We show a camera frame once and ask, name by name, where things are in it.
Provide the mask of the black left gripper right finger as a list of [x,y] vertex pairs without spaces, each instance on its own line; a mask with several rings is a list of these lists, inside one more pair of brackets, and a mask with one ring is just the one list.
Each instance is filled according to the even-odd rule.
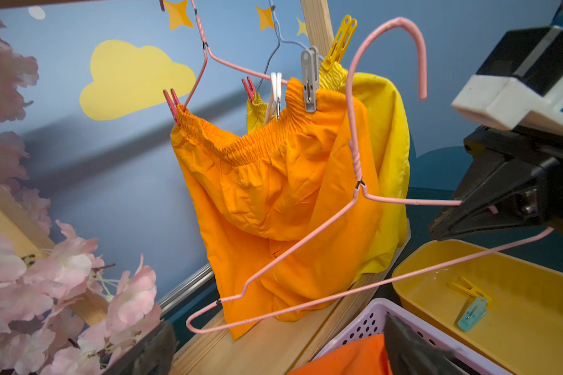
[[388,312],[383,328],[386,351],[394,374],[468,374],[446,338],[414,315]]

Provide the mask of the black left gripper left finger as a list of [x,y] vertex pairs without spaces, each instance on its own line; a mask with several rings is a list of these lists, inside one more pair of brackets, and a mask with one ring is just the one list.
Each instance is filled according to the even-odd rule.
[[172,324],[163,321],[112,366],[109,366],[104,374],[168,375],[172,368],[177,343]]

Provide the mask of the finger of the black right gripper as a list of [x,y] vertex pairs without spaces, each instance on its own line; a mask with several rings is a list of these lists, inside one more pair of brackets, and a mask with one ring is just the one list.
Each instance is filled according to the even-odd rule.
[[444,208],[430,224],[430,234],[444,241],[547,223],[549,182],[558,167],[553,156],[534,153],[525,160],[483,150],[454,193],[461,205]]

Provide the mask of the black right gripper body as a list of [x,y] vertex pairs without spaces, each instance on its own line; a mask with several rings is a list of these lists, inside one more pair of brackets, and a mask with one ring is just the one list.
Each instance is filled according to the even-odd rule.
[[550,178],[550,217],[547,223],[543,224],[563,233],[562,136],[524,127],[517,127],[513,131],[498,131],[481,126],[464,140],[464,147],[472,158],[485,149],[525,160],[532,159],[534,153],[555,157],[559,162],[559,167],[555,175]]

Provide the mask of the dark orange shorts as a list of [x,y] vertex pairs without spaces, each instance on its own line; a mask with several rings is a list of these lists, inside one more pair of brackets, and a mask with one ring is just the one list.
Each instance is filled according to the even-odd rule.
[[344,345],[290,374],[392,375],[384,335],[366,337]]

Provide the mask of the teal clothespin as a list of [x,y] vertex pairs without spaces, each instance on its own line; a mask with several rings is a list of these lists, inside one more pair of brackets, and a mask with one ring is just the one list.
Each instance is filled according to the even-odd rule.
[[457,322],[458,328],[461,331],[469,332],[486,316],[488,313],[487,305],[488,300],[485,297],[477,297],[469,303]]

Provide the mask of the pink wire hanger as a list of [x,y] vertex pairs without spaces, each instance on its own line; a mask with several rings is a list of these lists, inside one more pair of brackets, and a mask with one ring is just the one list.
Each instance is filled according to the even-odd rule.
[[[174,30],[175,28],[181,26],[181,25],[185,25],[187,27],[191,26],[191,22],[189,21],[189,17],[187,15],[187,5],[186,5],[186,1],[181,1],[179,3],[171,3],[169,1],[160,1],[160,8],[163,12],[167,12],[170,14],[170,28],[172,30]],[[280,94],[281,93],[281,86],[282,85],[287,85],[288,81],[285,81],[282,79],[282,75],[278,74],[278,75],[274,75],[274,76],[269,76],[267,75],[267,71],[264,71],[264,73],[260,73],[257,72],[255,70],[249,70],[247,68],[235,65],[231,62],[228,62],[224,59],[220,59],[217,56],[214,55],[214,53],[212,52],[211,47],[209,46],[208,40],[206,39],[206,34],[203,28],[203,23],[202,20],[200,18],[200,14],[198,13],[198,9],[197,6],[195,4],[195,1],[192,0],[191,2],[191,6],[192,9],[194,10],[194,14],[195,14],[195,23],[196,26],[198,28],[198,31],[200,33],[200,40],[202,42],[203,45],[203,54],[204,54],[204,60],[203,60],[203,65],[201,67],[200,73],[198,75],[198,77],[195,80],[195,84],[192,87],[191,92],[188,94],[186,100],[185,100],[185,104],[184,104],[184,108],[186,109],[188,104],[190,103],[195,90],[198,88],[198,85],[200,84],[200,80],[202,79],[202,76],[204,74],[204,71],[206,70],[206,65],[209,62],[209,59],[212,59],[213,61],[222,64],[225,67],[231,68],[233,70],[237,70],[239,72],[242,73],[246,73],[248,76],[252,76],[255,78],[260,78],[261,80],[268,80],[268,81],[273,81],[273,89],[274,89],[274,93],[275,94]],[[268,25],[272,28],[275,29],[275,33],[278,36],[278,41],[282,42],[281,40],[281,35],[278,32],[278,24],[275,20],[275,11],[274,11],[274,5],[273,2],[270,2],[270,7],[268,9],[261,9],[258,8],[257,10],[260,12],[261,14],[261,19],[266,20],[268,22]]]
[[367,200],[374,201],[374,202],[377,202],[377,203],[405,204],[405,205],[411,205],[411,206],[459,206],[459,205],[461,205],[461,202],[456,201],[456,200],[407,199],[407,198],[401,199],[401,198],[389,198],[389,197],[383,197],[383,196],[378,196],[378,195],[371,195],[371,194],[368,193],[368,187],[365,184],[364,179],[363,179],[363,173],[362,173],[362,167],[361,167],[361,154],[360,154],[359,143],[358,143],[358,130],[357,130],[357,125],[356,125],[356,115],[355,115],[355,109],[354,109],[354,105],[353,105],[353,76],[356,72],[356,69],[358,68],[358,64],[359,64],[362,56],[364,55],[365,51],[371,46],[371,44],[378,37],[385,34],[387,31],[391,31],[392,29],[396,29],[396,28],[400,28],[400,29],[405,30],[406,32],[408,32],[408,34],[410,34],[410,36],[414,40],[414,44],[417,48],[417,58],[418,58],[418,93],[419,93],[419,98],[421,100],[427,99],[427,96],[428,96],[428,89],[427,89],[427,52],[426,52],[426,46],[425,46],[425,39],[422,35],[422,32],[419,30],[418,26],[413,21],[408,20],[407,18],[403,18],[403,17],[396,17],[396,18],[389,20],[386,23],[383,23],[382,25],[378,26],[374,31],[372,31],[372,33],[369,34],[369,36],[367,36],[367,38],[363,41],[363,43],[361,44],[361,46],[357,50],[355,56],[352,59],[352,62],[350,64],[350,68],[349,68],[348,74],[347,74],[347,83],[346,83],[347,116],[348,116],[348,119],[349,119],[350,134],[351,134],[351,139],[350,139],[349,145],[350,145],[350,151],[351,151],[351,156],[352,156],[352,161],[353,161],[353,171],[354,171],[355,177],[357,179],[357,185],[354,189],[352,200],[349,203],[347,203],[339,212],[337,212],[331,218],[326,220],[325,223],[323,223],[321,226],[317,227],[315,230],[313,230],[311,233],[309,233],[306,237],[304,237],[302,240],[297,242],[287,252],[283,253],[277,259],[273,260],[272,262],[267,264],[264,268],[262,268],[261,270],[256,272],[253,276],[251,276],[245,282],[244,286],[242,287],[242,291],[239,294],[229,296],[229,297],[219,298],[215,302],[205,306],[203,309],[200,309],[197,312],[194,312],[194,314],[192,314],[185,322],[186,327],[192,333],[194,333],[194,334],[210,334],[210,333],[223,331],[223,330],[231,330],[232,328],[235,328],[235,327],[237,328],[237,327],[249,324],[249,323],[256,323],[256,322],[260,322],[261,320],[265,320],[265,319],[268,319],[268,318],[278,317],[278,316],[281,316],[281,315],[293,313],[293,312],[300,311],[300,310],[306,310],[306,309],[309,309],[311,307],[320,306],[322,304],[330,303],[330,302],[339,300],[341,298],[346,298],[346,297],[351,296],[351,295],[356,295],[356,294],[361,293],[361,292],[366,292],[367,290],[378,288],[378,287],[381,287],[381,286],[386,285],[386,284],[391,284],[393,282],[403,281],[403,280],[406,280],[406,279],[409,279],[409,278],[414,278],[414,277],[417,277],[419,275],[423,275],[425,273],[430,273],[430,272],[435,271],[435,270],[441,270],[442,268],[452,267],[452,266],[458,265],[460,263],[465,263],[465,262],[468,262],[470,260],[481,258],[483,256],[488,256],[490,254],[503,252],[503,251],[510,249],[510,248],[516,248],[516,247],[519,247],[519,246],[522,246],[522,245],[527,245],[527,244],[530,244],[530,243],[533,243],[533,242],[538,242],[539,240],[549,236],[551,233],[554,232],[554,230],[555,230],[554,228],[547,227],[546,229],[544,229],[539,234],[537,234],[533,237],[524,238],[524,239],[519,240],[517,242],[511,242],[511,243],[508,243],[506,245],[497,246],[497,247],[491,248],[489,250],[477,252],[477,253],[470,255],[470,256],[462,256],[462,257],[457,258],[455,260],[442,262],[442,263],[439,263],[435,266],[426,267],[426,268],[423,268],[423,269],[420,269],[420,270],[412,271],[411,273],[407,273],[407,274],[400,276],[400,277],[391,277],[388,280],[379,281],[379,282],[376,282],[374,284],[367,284],[367,285],[362,286],[362,287],[356,287],[356,288],[350,289],[346,292],[337,293],[337,294],[334,294],[334,295],[327,296],[325,298],[319,298],[319,299],[316,299],[316,300],[311,301],[311,302],[306,302],[306,303],[303,303],[303,304],[300,304],[300,305],[297,305],[297,306],[294,306],[294,307],[291,307],[291,308],[282,309],[282,310],[279,310],[279,311],[276,311],[276,312],[271,312],[269,314],[264,314],[264,315],[261,315],[261,316],[258,316],[258,317],[253,317],[253,318],[250,318],[250,319],[247,319],[247,320],[240,320],[238,322],[227,323],[225,325],[221,325],[221,326],[217,326],[217,327],[213,327],[213,328],[208,328],[208,329],[204,329],[204,328],[199,329],[199,328],[192,326],[193,320],[195,320],[196,318],[201,317],[203,314],[211,311],[211,309],[213,309],[217,306],[221,306],[225,303],[230,303],[230,302],[240,300],[241,298],[245,297],[245,295],[247,294],[248,288],[250,287],[250,285],[254,281],[256,281],[259,277],[261,277],[262,275],[267,273],[270,269],[277,266],[279,263],[281,263],[287,257],[291,256],[295,251],[299,250],[304,245],[306,245],[308,242],[313,240],[315,237],[317,237],[320,233],[325,231],[328,227],[330,227],[333,223],[335,223],[341,217],[346,215],[358,203],[358,200],[359,200],[360,197],[364,197]]

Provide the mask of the light orange shorts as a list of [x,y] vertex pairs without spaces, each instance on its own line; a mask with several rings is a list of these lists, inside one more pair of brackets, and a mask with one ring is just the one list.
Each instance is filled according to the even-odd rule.
[[180,110],[170,139],[233,338],[265,314],[299,320],[353,284],[383,208],[353,202],[343,93],[318,90],[309,113],[293,79],[281,116],[250,134]]

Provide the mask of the grey clothespin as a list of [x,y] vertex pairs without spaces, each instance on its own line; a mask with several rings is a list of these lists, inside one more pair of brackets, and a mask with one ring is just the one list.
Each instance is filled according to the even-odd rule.
[[303,102],[306,112],[317,110],[316,93],[319,89],[319,54],[315,46],[302,51],[300,56],[303,83]]

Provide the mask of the white clothespin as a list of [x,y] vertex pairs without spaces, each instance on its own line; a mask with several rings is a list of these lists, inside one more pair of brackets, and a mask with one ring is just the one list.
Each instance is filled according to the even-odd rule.
[[282,73],[271,73],[271,96],[267,109],[267,119],[280,118],[282,99]]

